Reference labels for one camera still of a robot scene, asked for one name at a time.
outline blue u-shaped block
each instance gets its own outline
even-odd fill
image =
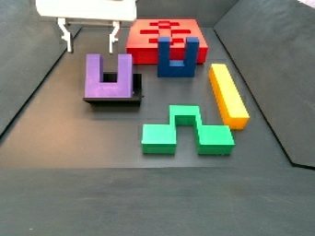
[[[158,77],[195,77],[198,50],[199,38],[187,37],[183,61],[171,60],[171,38],[159,37]]]

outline purple block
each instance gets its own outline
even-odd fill
[[[134,95],[134,58],[118,55],[118,82],[103,82],[103,57],[87,55],[86,99],[131,98]]]

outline red block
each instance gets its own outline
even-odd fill
[[[158,38],[171,37],[171,60],[183,60],[186,37],[199,37],[197,62],[203,64],[209,45],[195,19],[138,19],[131,27],[127,53],[135,64],[158,64]]]

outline yellow long block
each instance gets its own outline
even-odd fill
[[[225,125],[230,129],[245,129],[250,115],[225,64],[213,64],[210,80]]]

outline green s-shaped block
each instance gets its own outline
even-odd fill
[[[143,153],[175,154],[177,126],[195,127],[197,151],[206,155],[229,155],[235,146],[227,125],[203,125],[198,106],[170,106],[170,124],[143,125]]]

